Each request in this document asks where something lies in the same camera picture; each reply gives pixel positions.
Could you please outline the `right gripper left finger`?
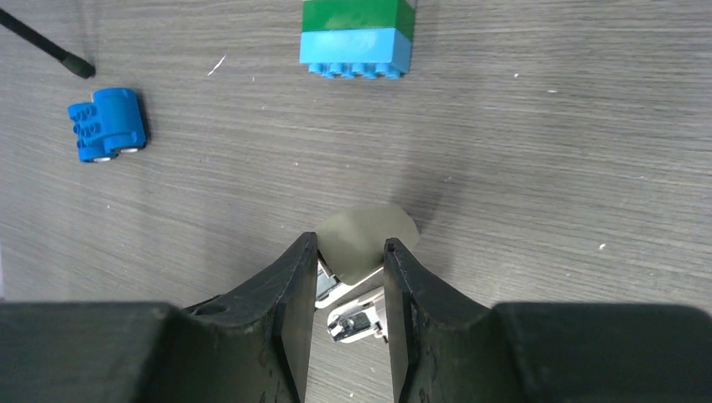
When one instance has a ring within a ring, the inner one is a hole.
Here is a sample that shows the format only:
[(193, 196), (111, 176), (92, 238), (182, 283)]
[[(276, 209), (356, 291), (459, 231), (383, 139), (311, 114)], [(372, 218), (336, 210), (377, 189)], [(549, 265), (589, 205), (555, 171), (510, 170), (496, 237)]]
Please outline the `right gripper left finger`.
[(317, 236), (233, 290), (160, 301), (1, 305), (4, 402), (302, 402)]

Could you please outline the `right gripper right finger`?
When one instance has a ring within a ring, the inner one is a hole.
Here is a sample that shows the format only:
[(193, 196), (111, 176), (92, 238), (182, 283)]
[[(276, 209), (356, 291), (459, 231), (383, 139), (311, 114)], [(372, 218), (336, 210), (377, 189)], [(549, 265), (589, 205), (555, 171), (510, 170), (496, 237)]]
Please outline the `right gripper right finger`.
[(708, 402), (711, 317), (691, 306), (487, 307), (385, 243), (397, 402)]

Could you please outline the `beige white stapler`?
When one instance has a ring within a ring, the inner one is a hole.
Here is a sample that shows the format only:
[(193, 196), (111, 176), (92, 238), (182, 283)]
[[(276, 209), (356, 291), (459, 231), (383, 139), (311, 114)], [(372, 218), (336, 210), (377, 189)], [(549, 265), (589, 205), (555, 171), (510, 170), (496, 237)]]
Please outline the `beige white stapler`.
[(394, 204), (365, 205), (338, 212), (315, 228), (317, 294), (315, 308), (324, 309), (383, 269), (389, 238), (414, 247), (420, 233), (413, 218)]

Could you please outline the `white staple remover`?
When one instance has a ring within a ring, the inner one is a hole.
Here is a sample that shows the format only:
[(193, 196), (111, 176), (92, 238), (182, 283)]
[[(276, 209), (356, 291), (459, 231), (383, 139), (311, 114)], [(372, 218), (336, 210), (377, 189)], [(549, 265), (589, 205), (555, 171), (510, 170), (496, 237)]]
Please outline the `white staple remover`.
[(362, 294), (332, 310), (327, 331), (335, 343), (354, 343), (369, 336), (389, 342), (383, 287)]

